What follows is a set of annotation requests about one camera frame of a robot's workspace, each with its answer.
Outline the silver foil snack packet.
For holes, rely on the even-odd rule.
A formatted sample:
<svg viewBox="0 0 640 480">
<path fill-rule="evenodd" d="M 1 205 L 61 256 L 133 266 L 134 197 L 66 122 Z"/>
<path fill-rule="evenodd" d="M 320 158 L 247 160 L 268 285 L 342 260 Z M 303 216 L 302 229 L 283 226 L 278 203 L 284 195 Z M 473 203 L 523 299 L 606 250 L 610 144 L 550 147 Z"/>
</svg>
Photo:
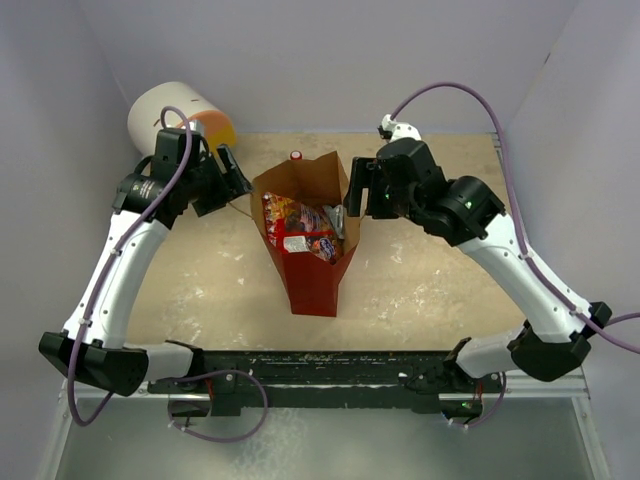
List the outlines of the silver foil snack packet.
<svg viewBox="0 0 640 480">
<path fill-rule="evenodd" d="M 329 220 L 329 223 L 339 240 L 345 239 L 345 213 L 344 206 L 339 204 L 336 206 L 324 205 L 323 211 Z"/>
</svg>

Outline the red paper bag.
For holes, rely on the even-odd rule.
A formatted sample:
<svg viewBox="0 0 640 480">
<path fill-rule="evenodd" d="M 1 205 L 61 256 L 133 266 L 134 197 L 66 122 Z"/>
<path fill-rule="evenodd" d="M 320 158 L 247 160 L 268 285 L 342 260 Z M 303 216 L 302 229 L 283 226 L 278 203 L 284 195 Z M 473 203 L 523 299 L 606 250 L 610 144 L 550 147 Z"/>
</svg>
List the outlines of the red paper bag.
<svg viewBox="0 0 640 480">
<path fill-rule="evenodd" d="M 253 180 L 251 216 L 294 314 L 337 315 L 339 284 L 360 240 L 360 219 L 341 211 L 347 187 L 337 152 L 286 160 Z"/>
</svg>

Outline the red candy bag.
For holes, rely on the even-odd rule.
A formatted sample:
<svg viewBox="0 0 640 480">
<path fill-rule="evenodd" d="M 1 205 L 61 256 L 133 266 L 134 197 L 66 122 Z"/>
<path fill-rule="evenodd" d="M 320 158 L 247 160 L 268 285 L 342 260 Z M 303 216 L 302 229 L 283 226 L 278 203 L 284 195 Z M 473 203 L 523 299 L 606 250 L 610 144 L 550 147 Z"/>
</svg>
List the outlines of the red candy bag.
<svg viewBox="0 0 640 480">
<path fill-rule="evenodd" d="M 268 241 L 283 254 L 311 253 L 330 264 L 343 255 L 339 240 L 321 209 L 267 192 L 262 208 Z"/>
</svg>

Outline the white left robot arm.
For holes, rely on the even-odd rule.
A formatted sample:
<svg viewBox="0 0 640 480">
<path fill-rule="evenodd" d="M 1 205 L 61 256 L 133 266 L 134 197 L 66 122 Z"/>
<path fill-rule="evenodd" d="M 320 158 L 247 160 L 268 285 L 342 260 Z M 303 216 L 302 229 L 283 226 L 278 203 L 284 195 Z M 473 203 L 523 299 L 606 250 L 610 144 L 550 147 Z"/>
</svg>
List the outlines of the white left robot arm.
<svg viewBox="0 0 640 480">
<path fill-rule="evenodd" d="M 209 147 L 198 132 L 164 128 L 154 152 L 118 185 L 107 240 L 78 306 L 39 352 L 67 379 L 129 396 L 144 382 L 171 379 L 184 392 L 202 387 L 204 353 L 165 341 L 129 346 L 126 335 L 146 272 L 175 221 L 188 208 L 202 217 L 250 193 L 226 144 Z"/>
</svg>

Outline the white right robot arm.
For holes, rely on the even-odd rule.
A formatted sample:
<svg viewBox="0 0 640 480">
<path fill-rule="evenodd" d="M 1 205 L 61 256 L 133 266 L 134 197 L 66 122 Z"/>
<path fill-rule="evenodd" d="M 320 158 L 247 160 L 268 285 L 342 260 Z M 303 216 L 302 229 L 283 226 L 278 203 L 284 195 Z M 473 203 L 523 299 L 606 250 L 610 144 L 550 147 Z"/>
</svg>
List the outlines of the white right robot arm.
<svg viewBox="0 0 640 480">
<path fill-rule="evenodd" d="M 467 391 L 489 373 L 515 369 L 551 382 L 582 364 L 595 333 L 587 324 L 604 327 L 610 308 L 577 294 L 567 303 L 553 295 L 567 292 L 566 284 L 545 265 L 542 278 L 533 273 L 531 255 L 518 250 L 513 218 L 486 183 L 446 178 L 427 144 L 411 138 L 383 146 L 372 169 L 372 217 L 404 217 L 444 239 L 482 267 L 525 316 L 520 328 L 461 341 L 444 369 L 452 389 Z"/>
</svg>

